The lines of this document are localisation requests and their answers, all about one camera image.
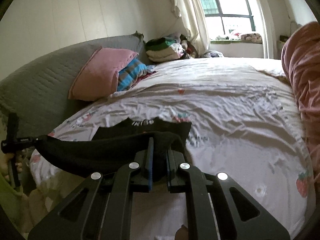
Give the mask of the person's left hand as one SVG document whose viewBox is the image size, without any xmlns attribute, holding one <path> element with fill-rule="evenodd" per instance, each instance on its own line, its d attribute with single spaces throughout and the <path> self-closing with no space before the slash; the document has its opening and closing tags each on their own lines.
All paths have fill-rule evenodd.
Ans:
<svg viewBox="0 0 320 240">
<path fill-rule="evenodd" d="M 20 162 L 20 159 L 17 159 L 16 155 L 12 153 L 1 153 L 0 165 L 1 175 L 7 182 L 10 181 L 10 172 L 12 172 L 14 168 L 16 169 L 17 173 L 22 172 L 22 163 Z"/>
</svg>

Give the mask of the person's right hand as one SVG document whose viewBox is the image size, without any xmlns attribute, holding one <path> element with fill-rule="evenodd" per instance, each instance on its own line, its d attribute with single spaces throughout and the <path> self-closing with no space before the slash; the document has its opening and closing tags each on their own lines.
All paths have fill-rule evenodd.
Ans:
<svg viewBox="0 0 320 240">
<path fill-rule="evenodd" d="M 181 227 L 176 231 L 174 240 L 188 240 L 189 239 L 189 231 L 185 225 L 181 225 Z"/>
</svg>

